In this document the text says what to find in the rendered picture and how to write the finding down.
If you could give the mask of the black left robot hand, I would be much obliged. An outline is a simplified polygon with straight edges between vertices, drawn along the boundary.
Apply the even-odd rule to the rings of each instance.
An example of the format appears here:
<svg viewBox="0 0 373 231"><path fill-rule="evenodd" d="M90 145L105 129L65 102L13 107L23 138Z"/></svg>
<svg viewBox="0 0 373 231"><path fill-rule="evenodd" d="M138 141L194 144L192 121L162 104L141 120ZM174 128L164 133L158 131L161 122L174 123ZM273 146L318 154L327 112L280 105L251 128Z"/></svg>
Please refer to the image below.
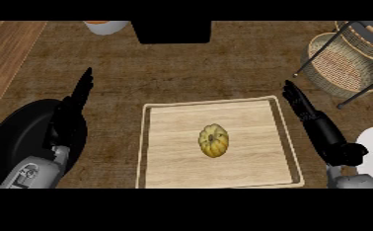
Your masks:
<svg viewBox="0 0 373 231"><path fill-rule="evenodd" d="M72 156L78 156L85 141L85 121L82 108L93 88L91 68L87 68L74 87L72 93L63 97L54 107L49 122L44 147L65 146Z"/></svg>

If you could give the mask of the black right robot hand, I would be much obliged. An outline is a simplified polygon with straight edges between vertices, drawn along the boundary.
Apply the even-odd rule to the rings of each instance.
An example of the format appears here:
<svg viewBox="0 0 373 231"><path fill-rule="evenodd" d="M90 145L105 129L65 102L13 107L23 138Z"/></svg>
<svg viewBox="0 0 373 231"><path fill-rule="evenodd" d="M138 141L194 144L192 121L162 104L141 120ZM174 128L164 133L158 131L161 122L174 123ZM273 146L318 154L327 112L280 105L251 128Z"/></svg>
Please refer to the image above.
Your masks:
<svg viewBox="0 0 373 231"><path fill-rule="evenodd" d="M339 128L323 111L318 111L296 86L287 80L283 87L283 97L302 122L311 145L317 155L329 166L358 166L368 150L363 144L348 143Z"/></svg>

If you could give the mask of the wicker tiered basket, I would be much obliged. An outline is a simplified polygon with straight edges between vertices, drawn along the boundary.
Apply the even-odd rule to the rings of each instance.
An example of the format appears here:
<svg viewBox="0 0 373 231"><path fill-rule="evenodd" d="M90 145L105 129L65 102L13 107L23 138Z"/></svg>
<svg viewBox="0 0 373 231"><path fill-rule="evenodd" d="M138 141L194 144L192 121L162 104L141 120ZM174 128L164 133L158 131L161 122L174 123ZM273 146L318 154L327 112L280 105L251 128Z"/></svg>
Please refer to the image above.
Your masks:
<svg viewBox="0 0 373 231"><path fill-rule="evenodd" d="M315 86L345 98L336 107L373 93L373 21L336 21L329 33L317 35L302 52L301 68Z"/></svg>

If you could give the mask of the pale wooden tray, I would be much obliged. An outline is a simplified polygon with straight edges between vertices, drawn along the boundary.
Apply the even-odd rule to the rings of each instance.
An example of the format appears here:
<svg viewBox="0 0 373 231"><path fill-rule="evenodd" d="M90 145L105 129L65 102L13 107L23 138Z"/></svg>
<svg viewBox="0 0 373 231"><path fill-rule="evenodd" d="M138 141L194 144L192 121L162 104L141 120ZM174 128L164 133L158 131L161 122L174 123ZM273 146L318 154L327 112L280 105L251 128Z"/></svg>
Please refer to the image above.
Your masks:
<svg viewBox="0 0 373 231"><path fill-rule="evenodd" d="M143 107L137 188L276 189L304 185L274 96Z"/></svg>

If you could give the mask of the yellow squash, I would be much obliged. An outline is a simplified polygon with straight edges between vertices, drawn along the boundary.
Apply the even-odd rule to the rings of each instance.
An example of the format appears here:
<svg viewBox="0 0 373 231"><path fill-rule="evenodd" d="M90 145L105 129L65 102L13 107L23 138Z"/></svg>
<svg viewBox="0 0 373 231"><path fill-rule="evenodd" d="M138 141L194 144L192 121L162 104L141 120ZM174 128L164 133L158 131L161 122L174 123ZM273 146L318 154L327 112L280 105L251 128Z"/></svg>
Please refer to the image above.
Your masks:
<svg viewBox="0 0 373 231"><path fill-rule="evenodd" d="M200 131L197 144L202 153L209 158L217 158L225 153L228 147L228 134L217 123L208 125Z"/></svg>

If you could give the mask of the white round object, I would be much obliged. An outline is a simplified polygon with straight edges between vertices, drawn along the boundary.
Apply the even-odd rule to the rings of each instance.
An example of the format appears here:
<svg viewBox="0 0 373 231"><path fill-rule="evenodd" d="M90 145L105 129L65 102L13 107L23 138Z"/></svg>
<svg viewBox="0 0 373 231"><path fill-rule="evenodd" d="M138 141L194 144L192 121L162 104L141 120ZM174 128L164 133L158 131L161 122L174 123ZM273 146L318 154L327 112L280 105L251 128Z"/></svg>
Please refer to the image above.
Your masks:
<svg viewBox="0 0 373 231"><path fill-rule="evenodd" d="M361 144L368 151L363 156L363 164L357 166L357 172L373 177L373 127L367 128L360 133L355 142Z"/></svg>

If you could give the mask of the black round pan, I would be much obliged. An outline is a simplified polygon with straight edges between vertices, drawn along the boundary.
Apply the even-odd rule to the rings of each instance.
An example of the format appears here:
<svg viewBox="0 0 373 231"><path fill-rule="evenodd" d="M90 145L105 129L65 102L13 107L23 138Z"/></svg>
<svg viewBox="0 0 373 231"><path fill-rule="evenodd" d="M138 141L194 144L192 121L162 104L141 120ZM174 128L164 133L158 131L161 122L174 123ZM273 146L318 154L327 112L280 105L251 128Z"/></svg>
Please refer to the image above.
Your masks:
<svg viewBox="0 0 373 231"><path fill-rule="evenodd" d="M0 123L0 184L12 169L29 156L54 160L53 148L44 147L49 122L59 100L44 99L31 102L6 117ZM74 166L78 156L68 154L65 173Z"/></svg>

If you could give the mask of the white cup with orange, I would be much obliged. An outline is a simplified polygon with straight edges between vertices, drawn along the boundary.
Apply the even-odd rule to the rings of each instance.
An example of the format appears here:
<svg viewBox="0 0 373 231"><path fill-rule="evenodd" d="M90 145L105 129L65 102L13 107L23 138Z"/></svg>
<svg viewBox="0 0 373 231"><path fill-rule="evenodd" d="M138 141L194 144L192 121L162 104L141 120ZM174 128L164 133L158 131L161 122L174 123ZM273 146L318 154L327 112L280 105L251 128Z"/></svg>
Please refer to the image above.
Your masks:
<svg viewBox="0 0 373 231"><path fill-rule="evenodd" d="M119 32L128 25L127 21L84 21L88 30L100 36L107 36Z"/></svg>

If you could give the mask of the black box appliance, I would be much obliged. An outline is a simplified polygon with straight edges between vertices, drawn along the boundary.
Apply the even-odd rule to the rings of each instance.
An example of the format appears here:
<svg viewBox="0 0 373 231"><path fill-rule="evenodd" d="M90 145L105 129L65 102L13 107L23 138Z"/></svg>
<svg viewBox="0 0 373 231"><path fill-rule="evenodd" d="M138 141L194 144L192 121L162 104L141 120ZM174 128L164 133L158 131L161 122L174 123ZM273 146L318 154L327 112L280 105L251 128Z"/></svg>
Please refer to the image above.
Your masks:
<svg viewBox="0 0 373 231"><path fill-rule="evenodd" d="M141 44L209 42L211 21L133 21L131 25Z"/></svg>

